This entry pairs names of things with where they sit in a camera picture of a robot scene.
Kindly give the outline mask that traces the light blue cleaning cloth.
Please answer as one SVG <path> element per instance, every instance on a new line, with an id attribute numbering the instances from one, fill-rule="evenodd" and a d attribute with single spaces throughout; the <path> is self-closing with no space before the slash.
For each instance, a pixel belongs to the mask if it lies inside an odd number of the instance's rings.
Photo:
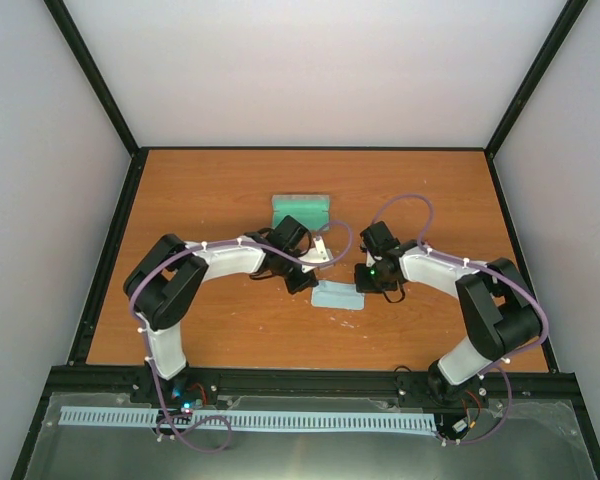
<path id="1" fill-rule="evenodd" d="M 361 311 L 365 307 L 365 295 L 358 292 L 354 284 L 320 280 L 312 289 L 311 305 L 316 308 Z"/>

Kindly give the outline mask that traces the grey glasses case green lining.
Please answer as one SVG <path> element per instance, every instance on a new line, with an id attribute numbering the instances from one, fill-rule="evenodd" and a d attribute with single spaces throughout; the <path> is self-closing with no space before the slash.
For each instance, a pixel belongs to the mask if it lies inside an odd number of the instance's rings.
<path id="1" fill-rule="evenodd" d="M 277 194 L 272 196 L 271 203 L 272 228 L 277 227 L 287 215 L 312 231 L 319 230 L 330 221 L 329 195 Z"/>

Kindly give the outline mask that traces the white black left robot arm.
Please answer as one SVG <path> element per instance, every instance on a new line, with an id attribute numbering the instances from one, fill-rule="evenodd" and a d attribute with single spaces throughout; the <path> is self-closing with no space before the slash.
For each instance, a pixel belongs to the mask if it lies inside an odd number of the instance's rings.
<path id="1" fill-rule="evenodd" d="M 152 394 L 173 403 L 187 393 L 181 322 L 204 283 L 233 275 L 254 281 L 279 277 L 294 295 L 318 285 L 315 270 L 329 258 L 321 236 L 291 216 L 275 228 L 229 240 L 185 242 L 175 234 L 162 236 L 123 285 L 144 344 Z"/>

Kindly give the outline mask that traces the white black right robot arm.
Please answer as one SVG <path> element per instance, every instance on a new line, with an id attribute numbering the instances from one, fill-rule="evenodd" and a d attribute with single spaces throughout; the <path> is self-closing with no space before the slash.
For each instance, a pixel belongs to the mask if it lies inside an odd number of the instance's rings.
<path id="1" fill-rule="evenodd" d="M 466 336 L 428 368 L 429 395 L 440 405 L 456 401 L 478 375 L 539 340 L 547 320 L 513 262 L 461 259 L 411 240 L 402 243 L 383 221 L 360 234 L 366 260 L 355 266 L 360 293 L 389 297 L 418 283 L 445 293 L 460 305 Z"/>

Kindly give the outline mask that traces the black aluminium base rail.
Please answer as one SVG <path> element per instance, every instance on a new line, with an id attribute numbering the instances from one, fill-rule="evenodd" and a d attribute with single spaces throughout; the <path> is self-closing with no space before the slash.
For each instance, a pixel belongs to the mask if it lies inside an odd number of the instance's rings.
<path id="1" fill-rule="evenodd" d="M 389 371 L 271 370 L 187 368 L 172 380 L 159 381 L 168 404 L 187 395 L 206 395 L 210 405 L 220 397 L 276 396 L 370 398 L 395 400 L 403 408 L 458 408 L 462 399 L 485 403 L 505 399 L 581 401 L 573 374 L 489 373 L 460 387 L 436 392 L 428 374 L 404 369 Z M 147 366 L 56 366 L 43 390 L 53 393 L 125 393 L 136 403 L 158 403 L 156 387 Z"/>

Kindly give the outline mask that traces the black enclosure frame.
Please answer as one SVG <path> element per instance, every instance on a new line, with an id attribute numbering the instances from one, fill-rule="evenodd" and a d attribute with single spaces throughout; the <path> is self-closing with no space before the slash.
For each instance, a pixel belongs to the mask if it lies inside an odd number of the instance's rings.
<path id="1" fill-rule="evenodd" d="M 564 3 L 549 34 L 516 90 L 513 99 L 499 121 L 487 146 L 481 150 L 491 176 L 515 259 L 526 281 L 529 281 L 531 277 L 505 199 L 502 184 L 496 171 L 495 156 L 504 144 L 506 137 L 511 132 L 585 6 L 586 4 L 583 1 L 567 0 Z M 30 470 L 31 458 L 34 453 L 35 444 L 40 436 L 43 426 L 43 416 L 48 410 L 52 393 L 60 391 L 63 387 L 73 387 L 75 389 L 80 387 L 99 387 L 102 391 L 114 392 L 130 383 L 126 376 L 130 371 L 127 367 L 89 367 L 85 361 L 104 302 L 105 289 L 111 279 L 113 263 L 118 256 L 122 235 L 128 223 L 131 207 L 150 152 L 149 148 L 139 146 L 134 139 L 66 4 L 62 1 L 49 1 L 46 7 L 71 49 L 74 58 L 80 65 L 92 90 L 103 106 L 116 133 L 122 140 L 125 149 L 128 151 L 130 166 L 109 226 L 86 305 L 74 336 L 68 361 L 63 366 L 52 368 L 49 374 L 47 384 L 39 400 L 29 432 L 12 474 L 15 479 L 24 478 Z"/>

